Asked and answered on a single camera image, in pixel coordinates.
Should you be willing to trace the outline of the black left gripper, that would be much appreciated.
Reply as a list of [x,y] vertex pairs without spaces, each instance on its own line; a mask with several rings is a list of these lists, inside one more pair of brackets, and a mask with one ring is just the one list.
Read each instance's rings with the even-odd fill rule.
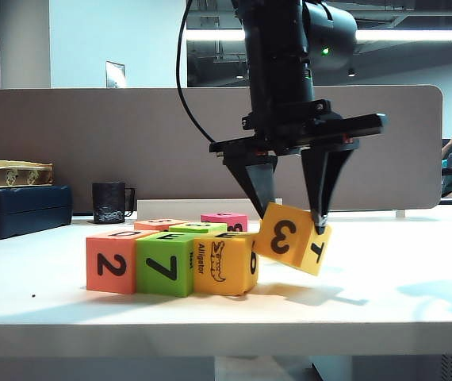
[[312,221],[321,235],[340,172],[359,146],[355,139],[379,134],[387,123],[388,117],[380,113],[341,117],[327,99],[284,103],[265,112],[250,112],[242,118],[242,127],[252,130],[252,136],[211,143],[209,151],[224,157],[223,164],[264,217],[268,204],[275,201],[278,158],[247,152],[273,151],[283,156],[310,146],[301,151],[301,162]]

